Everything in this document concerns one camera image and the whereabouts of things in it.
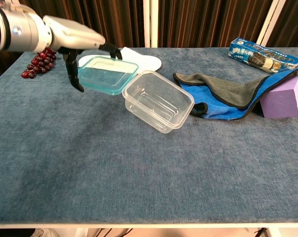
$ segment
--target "grape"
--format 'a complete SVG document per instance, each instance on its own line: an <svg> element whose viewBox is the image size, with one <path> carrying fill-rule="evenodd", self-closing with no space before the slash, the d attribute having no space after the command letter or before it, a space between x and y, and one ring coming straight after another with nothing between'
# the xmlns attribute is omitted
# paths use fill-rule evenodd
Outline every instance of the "grape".
<svg viewBox="0 0 298 237"><path fill-rule="evenodd" d="M50 66L45 65L44 68L45 68L47 71L50 71Z"/></svg>
<svg viewBox="0 0 298 237"><path fill-rule="evenodd" d="M33 65L31 65L31 64L29 64L29 65L27 65L27 69L33 69L34 68L34 66Z"/></svg>
<svg viewBox="0 0 298 237"><path fill-rule="evenodd" d="M22 78L28 78L29 77L29 72L23 72L21 74Z"/></svg>
<svg viewBox="0 0 298 237"><path fill-rule="evenodd" d="M40 68L39 68L38 66L35 66L35 67L33 68L33 71L34 71L35 73L39 73Z"/></svg>
<svg viewBox="0 0 298 237"><path fill-rule="evenodd" d="M38 72L36 74L41 74L42 73L42 70L43 68L42 67L38 67Z"/></svg>
<svg viewBox="0 0 298 237"><path fill-rule="evenodd" d="M35 77L35 73L33 71L30 71L28 73L28 77L31 78L31 79L33 79Z"/></svg>
<svg viewBox="0 0 298 237"><path fill-rule="evenodd" d="M37 60L32 60L31 63L32 63L34 66L37 66L37 65L38 65L38 61L37 61Z"/></svg>
<svg viewBox="0 0 298 237"><path fill-rule="evenodd" d="M45 58L47 57L47 54L46 54L46 53L40 53L40 57L41 57L42 59L45 59Z"/></svg>

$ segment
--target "plastic container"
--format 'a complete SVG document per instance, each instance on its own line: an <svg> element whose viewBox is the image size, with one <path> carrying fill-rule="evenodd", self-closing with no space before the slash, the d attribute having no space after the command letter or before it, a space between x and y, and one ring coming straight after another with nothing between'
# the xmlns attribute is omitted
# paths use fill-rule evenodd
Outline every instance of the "plastic container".
<svg viewBox="0 0 298 237"><path fill-rule="evenodd" d="M137 70L137 64L95 56L79 68L78 78L83 87L107 95L119 95Z"/></svg>
<svg viewBox="0 0 298 237"><path fill-rule="evenodd" d="M160 74L145 71L122 91L125 106L162 133L180 128L194 106L194 98Z"/></svg>

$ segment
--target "cookie image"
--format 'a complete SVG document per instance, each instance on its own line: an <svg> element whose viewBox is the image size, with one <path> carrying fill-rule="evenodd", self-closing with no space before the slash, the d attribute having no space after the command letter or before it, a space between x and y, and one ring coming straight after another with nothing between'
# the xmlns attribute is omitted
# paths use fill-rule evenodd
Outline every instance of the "cookie image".
<svg viewBox="0 0 298 237"><path fill-rule="evenodd" d="M275 54L273 52L269 52L269 51L263 51L264 55L268 56L268 57L273 57Z"/></svg>
<svg viewBox="0 0 298 237"><path fill-rule="evenodd" d="M267 68L271 69L273 66L273 60L270 58L266 58L263 55L259 53L253 53L253 56L250 56L248 58L249 64L252 64L253 66L260 67L260 68Z"/></svg>
<svg viewBox="0 0 298 237"><path fill-rule="evenodd" d="M274 68L274 69L280 69L281 66L282 66L282 65L281 65L279 62L275 62L275 63L273 64L273 68Z"/></svg>

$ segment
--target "teal plastic container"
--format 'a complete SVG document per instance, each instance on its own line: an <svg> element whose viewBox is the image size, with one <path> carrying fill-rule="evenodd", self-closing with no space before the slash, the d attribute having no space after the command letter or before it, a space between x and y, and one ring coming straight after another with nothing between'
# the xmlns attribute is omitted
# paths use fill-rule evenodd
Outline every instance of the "teal plastic container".
<svg viewBox="0 0 298 237"><path fill-rule="evenodd" d="M95 56L79 68L78 78L84 88L107 95L119 95L137 70L137 64Z"/></svg>

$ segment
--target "brown curtain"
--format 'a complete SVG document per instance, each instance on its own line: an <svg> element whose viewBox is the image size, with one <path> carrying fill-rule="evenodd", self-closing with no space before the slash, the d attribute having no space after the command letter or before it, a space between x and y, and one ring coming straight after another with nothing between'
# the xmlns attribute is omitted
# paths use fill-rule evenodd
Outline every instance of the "brown curtain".
<svg viewBox="0 0 298 237"><path fill-rule="evenodd" d="M256 41L272 0L160 0L159 47L228 47Z"/></svg>
<svg viewBox="0 0 298 237"><path fill-rule="evenodd" d="M78 21L118 47L144 47L143 0L20 0L43 17ZM21 53L0 52L0 75Z"/></svg>
<svg viewBox="0 0 298 237"><path fill-rule="evenodd" d="M266 46L298 47L298 0L285 2Z"/></svg>

